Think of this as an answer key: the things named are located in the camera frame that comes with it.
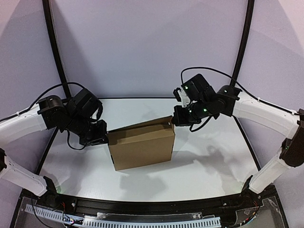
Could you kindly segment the brown cardboard paper box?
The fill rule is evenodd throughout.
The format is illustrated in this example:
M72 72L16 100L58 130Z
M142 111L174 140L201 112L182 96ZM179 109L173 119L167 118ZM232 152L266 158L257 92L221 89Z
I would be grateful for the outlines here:
M108 133L108 148L116 171L168 162L175 141L172 116L166 116Z

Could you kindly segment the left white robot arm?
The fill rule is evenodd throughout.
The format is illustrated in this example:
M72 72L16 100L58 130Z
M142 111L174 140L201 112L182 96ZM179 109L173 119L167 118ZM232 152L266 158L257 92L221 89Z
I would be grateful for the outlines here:
M67 103L57 95L41 96L30 107L0 122L0 177L37 197L57 194L51 178L37 175L14 162L4 147L29 135L57 128L79 138L78 151L89 146L107 144L107 123L101 119L102 102L82 88Z

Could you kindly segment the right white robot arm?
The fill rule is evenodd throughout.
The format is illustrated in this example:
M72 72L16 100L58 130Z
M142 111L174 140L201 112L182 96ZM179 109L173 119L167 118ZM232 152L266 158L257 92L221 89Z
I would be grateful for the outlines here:
M203 75L197 74L173 91L178 101L172 122L177 127L204 126L211 118L233 117L262 130L259 139L269 161L245 182L242 192L260 194L286 171L304 163L304 111L284 109L250 95L241 87L222 86L215 91Z

